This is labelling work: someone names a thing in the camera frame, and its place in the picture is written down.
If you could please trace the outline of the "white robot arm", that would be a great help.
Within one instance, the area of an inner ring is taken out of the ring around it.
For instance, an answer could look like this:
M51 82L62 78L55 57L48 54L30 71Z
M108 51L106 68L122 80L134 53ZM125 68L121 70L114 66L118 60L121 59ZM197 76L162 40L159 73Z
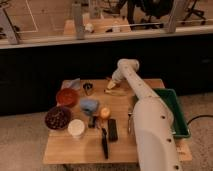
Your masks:
M174 117L162 98L137 74L139 61L120 59L108 88L126 79L138 98L133 108L141 171L183 171L171 125Z

